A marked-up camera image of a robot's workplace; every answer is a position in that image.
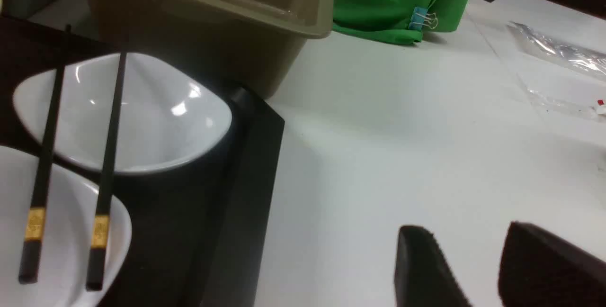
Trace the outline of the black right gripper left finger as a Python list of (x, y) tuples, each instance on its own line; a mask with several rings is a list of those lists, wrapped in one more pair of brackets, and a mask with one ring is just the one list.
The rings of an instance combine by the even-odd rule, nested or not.
[(421, 226), (398, 231), (394, 268), (397, 307), (469, 307), (433, 234)]

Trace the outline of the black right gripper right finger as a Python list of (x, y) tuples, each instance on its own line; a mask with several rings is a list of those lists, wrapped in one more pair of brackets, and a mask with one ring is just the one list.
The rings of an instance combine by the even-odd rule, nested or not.
[(509, 224), (498, 294), (505, 307), (603, 307), (604, 260), (532, 223)]

